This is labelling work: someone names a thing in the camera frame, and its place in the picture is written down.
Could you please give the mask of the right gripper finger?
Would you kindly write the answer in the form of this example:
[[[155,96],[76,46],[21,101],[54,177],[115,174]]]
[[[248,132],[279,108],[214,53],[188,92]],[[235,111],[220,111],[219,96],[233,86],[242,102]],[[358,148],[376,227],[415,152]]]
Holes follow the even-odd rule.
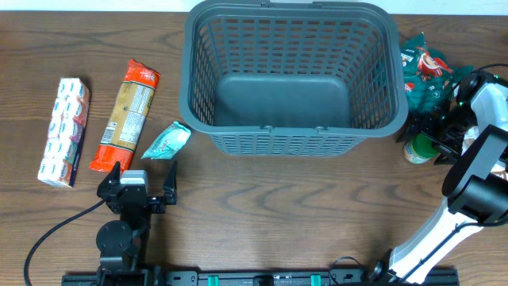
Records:
[[[432,147],[438,151],[438,157],[434,165],[454,165],[456,163],[456,144],[432,143]]]
[[[408,142],[424,129],[424,125],[424,117],[408,117],[406,124],[402,128],[402,132],[397,136],[395,142]]]

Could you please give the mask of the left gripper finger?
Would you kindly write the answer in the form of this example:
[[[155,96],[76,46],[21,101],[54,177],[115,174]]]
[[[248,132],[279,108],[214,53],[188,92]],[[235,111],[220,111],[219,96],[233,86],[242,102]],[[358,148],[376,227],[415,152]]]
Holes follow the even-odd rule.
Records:
[[[177,183],[176,173],[178,168],[178,161],[174,161],[169,173],[167,174],[166,180],[163,184],[164,196],[165,197],[176,197],[177,196]]]
[[[103,180],[103,183],[106,186],[113,186],[120,183],[120,175],[121,175],[121,163],[117,161],[113,166],[112,170]]]

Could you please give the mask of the green lid jar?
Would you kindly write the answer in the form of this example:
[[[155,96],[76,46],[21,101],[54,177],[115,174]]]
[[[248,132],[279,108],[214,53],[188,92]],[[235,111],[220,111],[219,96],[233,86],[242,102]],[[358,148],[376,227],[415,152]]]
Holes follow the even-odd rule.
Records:
[[[433,147],[433,141],[426,135],[419,133],[410,139],[403,147],[405,158],[412,164],[424,164],[434,158],[438,151]]]

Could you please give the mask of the orange pasta package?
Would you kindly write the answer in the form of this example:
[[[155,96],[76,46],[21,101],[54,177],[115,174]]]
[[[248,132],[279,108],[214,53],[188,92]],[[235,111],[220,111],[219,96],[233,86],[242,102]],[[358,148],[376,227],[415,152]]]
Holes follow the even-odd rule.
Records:
[[[113,111],[89,169],[109,172],[116,163],[129,169],[141,131],[160,79],[160,74],[130,60]]]

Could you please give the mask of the mint green wipes packet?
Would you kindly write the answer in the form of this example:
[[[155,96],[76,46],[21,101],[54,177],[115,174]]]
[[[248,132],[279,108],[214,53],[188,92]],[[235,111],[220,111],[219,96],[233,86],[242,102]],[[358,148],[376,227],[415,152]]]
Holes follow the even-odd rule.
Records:
[[[191,131],[179,122],[167,127],[144,152],[142,159],[170,160],[189,140]]]

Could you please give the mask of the green coffee bag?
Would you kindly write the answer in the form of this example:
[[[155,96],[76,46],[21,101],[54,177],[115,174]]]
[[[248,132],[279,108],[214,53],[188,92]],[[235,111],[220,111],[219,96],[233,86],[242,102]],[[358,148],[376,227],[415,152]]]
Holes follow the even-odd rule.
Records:
[[[450,99],[452,88],[474,67],[450,65],[442,52],[428,48],[419,33],[400,45],[406,98],[410,115],[431,114]]]

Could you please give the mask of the dried mushroom bag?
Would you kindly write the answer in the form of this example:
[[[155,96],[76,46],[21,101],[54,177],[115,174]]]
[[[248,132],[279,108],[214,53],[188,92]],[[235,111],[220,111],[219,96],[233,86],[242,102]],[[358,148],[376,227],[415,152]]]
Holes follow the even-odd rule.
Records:
[[[465,134],[464,139],[462,142],[462,155],[468,150],[468,148],[472,145],[472,143],[475,141],[475,139],[479,136],[479,129],[477,126],[471,127]],[[503,178],[504,180],[507,180],[507,170],[500,164],[496,164],[492,169],[491,172]]]

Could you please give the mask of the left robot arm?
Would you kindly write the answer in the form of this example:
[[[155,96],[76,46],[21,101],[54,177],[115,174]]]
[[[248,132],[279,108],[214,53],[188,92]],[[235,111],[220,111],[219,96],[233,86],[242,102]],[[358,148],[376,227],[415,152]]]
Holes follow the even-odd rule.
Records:
[[[148,195],[148,174],[144,170],[121,170],[117,162],[98,185],[97,196],[116,215],[97,233],[100,251],[99,285],[164,285],[161,267],[145,262],[151,217],[166,213],[177,202],[174,162],[164,181],[164,193]]]

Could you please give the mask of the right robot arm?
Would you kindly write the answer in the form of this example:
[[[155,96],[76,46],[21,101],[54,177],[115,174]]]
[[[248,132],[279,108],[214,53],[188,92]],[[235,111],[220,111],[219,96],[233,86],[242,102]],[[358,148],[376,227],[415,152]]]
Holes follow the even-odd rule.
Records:
[[[433,115],[419,128],[450,164],[433,215],[406,242],[378,261],[368,281],[376,284],[422,284],[432,268],[464,239],[487,227],[507,223],[507,181],[494,166],[507,166],[507,81],[474,70],[458,82]]]

